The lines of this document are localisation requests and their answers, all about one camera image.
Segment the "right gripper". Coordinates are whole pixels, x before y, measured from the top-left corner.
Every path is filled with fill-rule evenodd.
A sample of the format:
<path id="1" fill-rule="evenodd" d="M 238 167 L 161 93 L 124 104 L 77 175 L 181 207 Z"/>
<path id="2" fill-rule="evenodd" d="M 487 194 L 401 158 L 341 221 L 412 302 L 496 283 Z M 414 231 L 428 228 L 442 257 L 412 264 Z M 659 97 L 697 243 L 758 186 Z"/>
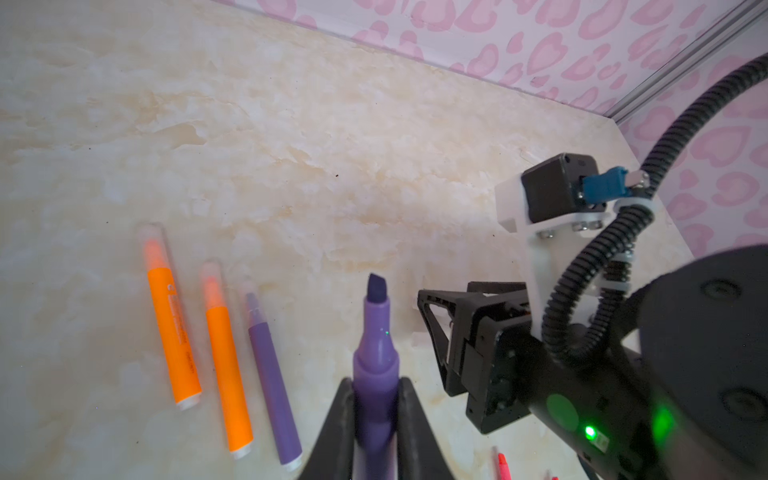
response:
<path id="1" fill-rule="evenodd" d="M 557 365 L 531 333 L 526 290 L 471 281 L 467 292 L 418 292 L 445 392 L 467 394 L 466 415 L 483 434 L 533 415 L 602 478 L 659 478 L 647 401 L 608 356 L 582 371 Z M 432 306 L 448 313 L 448 334 Z"/>

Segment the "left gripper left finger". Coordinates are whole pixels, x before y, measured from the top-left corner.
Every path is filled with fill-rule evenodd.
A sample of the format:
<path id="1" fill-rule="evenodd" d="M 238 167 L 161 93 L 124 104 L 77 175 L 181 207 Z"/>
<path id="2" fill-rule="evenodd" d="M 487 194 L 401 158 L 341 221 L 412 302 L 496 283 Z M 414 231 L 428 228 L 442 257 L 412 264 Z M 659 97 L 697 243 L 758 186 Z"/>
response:
<path id="1" fill-rule="evenodd" d="M 341 380 L 299 480 L 349 480 L 353 477 L 356 398 L 351 378 Z"/>

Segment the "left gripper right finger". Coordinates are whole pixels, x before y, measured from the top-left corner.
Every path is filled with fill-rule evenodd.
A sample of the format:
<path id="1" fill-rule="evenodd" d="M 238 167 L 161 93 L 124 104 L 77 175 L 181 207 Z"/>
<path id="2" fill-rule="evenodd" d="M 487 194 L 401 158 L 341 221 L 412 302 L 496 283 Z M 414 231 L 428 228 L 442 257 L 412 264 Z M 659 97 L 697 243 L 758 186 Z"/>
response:
<path id="1" fill-rule="evenodd" d="M 415 387 L 401 377 L 397 399 L 397 478 L 454 480 L 431 429 Z"/>

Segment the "purple pen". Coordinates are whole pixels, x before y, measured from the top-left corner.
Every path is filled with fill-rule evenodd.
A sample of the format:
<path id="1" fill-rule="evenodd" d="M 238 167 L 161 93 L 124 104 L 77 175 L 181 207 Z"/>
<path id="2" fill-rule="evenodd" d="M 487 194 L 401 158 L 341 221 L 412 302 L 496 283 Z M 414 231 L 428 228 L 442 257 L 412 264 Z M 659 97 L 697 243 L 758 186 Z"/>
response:
<path id="1" fill-rule="evenodd" d="M 265 320 L 255 285 L 246 280 L 241 293 L 248 337 L 253 352 L 262 394 L 269 416 L 280 464 L 289 472 L 302 464 L 303 449 L 290 400 L 279 365 L 268 322 Z"/>
<path id="2" fill-rule="evenodd" d="M 390 331 L 386 280 L 370 274 L 363 305 L 363 332 L 353 356 L 356 438 L 365 479 L 390 477 L 390 443 L 397 424 L 399 355 Z"/>

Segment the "pink pen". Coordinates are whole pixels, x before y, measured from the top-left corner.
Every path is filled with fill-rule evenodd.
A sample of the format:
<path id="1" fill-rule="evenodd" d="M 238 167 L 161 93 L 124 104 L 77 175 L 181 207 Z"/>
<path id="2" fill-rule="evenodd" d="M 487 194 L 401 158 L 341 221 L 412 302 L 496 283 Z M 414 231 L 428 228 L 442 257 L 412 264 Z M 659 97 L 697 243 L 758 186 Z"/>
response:
<path id="1" fill-rule="evenodd" d="M 511 480 L 511 472 L 509 469 L 509 465 L 507 462 L 507 459 L 504 454 L 497 453 L 496 454 L 496 460 L 497 460 L 497 473 L 498 473 L 498 480 Z"/>

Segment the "orange pen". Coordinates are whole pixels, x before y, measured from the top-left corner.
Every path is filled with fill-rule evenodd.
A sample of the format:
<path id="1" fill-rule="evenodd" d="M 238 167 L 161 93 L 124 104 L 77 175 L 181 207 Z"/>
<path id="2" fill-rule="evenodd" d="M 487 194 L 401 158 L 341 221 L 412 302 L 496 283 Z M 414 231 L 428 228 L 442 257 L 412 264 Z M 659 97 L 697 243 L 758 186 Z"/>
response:
<path id="1" fill-rule="evenodd" d="M 186 410 L 199 403 L 202 387 L 163 229 L 145 224 L 139 239 L 173 399 L 180 410 Z"/>
<path id="2" fill-rule="evenodd" d="M 227 446 L 234 459 L 241 459 L 251 451 L 254 434 L 239 368 L 224 282 L 217 261 L 207 261 L 202 265 L 201 283 Z"/>

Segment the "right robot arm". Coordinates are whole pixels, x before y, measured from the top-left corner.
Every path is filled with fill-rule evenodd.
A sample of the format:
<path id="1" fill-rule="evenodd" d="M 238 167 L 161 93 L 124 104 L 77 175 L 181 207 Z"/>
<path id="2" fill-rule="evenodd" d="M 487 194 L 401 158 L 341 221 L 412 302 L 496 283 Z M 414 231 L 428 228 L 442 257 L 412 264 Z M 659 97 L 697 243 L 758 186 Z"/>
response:
<path id="1" fill-rule="evenodd" d="M 605 479 L 767 475 L 767 248 L 699 259 L 636 291 L 582 371 L 531 332 L 521 282 L 422 290 L 447 394 L 488 434 L 534 416 Z"/>

